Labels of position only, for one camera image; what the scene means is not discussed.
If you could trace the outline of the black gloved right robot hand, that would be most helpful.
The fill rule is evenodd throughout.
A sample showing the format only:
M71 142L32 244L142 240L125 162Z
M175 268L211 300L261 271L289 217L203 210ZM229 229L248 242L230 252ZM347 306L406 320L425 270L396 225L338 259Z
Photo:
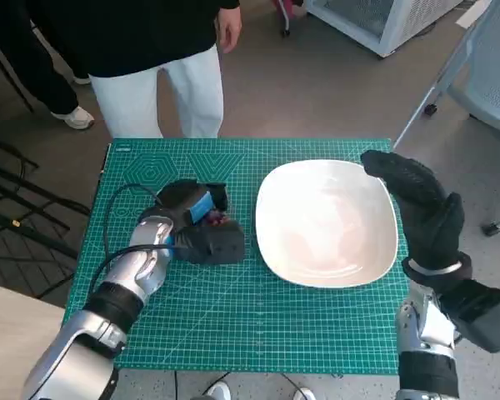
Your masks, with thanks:
M409 259L421 273L443 274L463 263L459 240L464 225L462 197L447 193L432 170L394 152L368 150L364 171L384 181L397 199Z

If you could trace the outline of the person's hand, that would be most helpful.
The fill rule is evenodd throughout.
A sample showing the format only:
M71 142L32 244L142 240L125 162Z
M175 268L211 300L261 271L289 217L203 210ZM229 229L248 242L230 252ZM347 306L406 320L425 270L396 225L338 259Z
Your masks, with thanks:
M240 7L221 8L217 14L217 33L224 53L230 53L238 44L243 23Z

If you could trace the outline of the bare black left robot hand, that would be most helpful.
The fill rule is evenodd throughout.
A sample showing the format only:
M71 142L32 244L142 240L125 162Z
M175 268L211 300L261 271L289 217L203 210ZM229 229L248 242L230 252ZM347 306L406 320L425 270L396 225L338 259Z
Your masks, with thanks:
M211 211L228 210L227 184L179 179L170 182L157 194L154 205L139 217L166 217L175 229L199 224Z

